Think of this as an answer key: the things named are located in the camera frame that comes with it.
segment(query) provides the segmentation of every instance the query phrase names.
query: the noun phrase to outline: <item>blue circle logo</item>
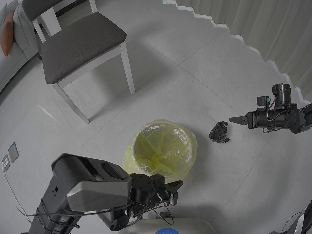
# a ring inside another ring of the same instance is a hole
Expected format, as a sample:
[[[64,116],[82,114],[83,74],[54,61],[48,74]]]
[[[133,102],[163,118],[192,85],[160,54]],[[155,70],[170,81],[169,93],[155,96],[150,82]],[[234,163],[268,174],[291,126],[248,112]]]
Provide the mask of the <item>blue circle logo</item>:
[[[175,229],[163,228],[158,232],[156,232],[155,234],[179,234],[179,232],[177,232]]]

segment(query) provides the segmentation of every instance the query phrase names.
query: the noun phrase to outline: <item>black plastic bag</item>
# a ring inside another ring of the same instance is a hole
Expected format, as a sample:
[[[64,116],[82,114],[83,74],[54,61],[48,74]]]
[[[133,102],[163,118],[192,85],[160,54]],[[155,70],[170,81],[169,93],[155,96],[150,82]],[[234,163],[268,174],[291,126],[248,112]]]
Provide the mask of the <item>black plastic bag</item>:
[[[230,139],[227,138],[228,122],[220,121],[213,129],[211,129],[209,138],[216,143],[227,143]]]

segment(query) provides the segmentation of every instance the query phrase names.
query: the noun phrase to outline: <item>curtain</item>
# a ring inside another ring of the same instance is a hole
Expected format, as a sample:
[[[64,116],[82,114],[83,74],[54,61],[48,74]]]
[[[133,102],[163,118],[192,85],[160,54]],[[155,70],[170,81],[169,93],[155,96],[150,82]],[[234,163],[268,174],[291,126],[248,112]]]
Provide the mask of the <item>curtain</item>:
[[[312,0],[175,0],[226,24],[312,101]]]

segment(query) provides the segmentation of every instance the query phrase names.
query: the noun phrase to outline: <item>yellow trash bag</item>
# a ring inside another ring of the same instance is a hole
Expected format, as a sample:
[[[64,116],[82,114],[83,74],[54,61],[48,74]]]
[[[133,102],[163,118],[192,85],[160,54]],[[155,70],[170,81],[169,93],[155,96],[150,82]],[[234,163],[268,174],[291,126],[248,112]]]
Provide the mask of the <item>yellow trash bag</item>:
[[[197,156],[196,136],[166,119],[142,127],[124,154],[124,170],[148,176],[161,174],[165,182],[184,180]]]

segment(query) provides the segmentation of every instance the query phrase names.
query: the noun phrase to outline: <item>sofa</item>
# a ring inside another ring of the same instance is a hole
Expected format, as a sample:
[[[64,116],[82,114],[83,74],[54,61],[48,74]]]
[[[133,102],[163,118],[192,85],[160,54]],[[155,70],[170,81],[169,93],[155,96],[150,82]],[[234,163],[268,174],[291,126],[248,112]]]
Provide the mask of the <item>sofa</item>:
[[[6,8],[0,6],[0,33],[4,19],[10,11],[13,13],[13,44],[7,57],[0,48],[0,92],[30,59],[35,56],[41,59],[33,25],[27,19],[22,4],[17,0]]]

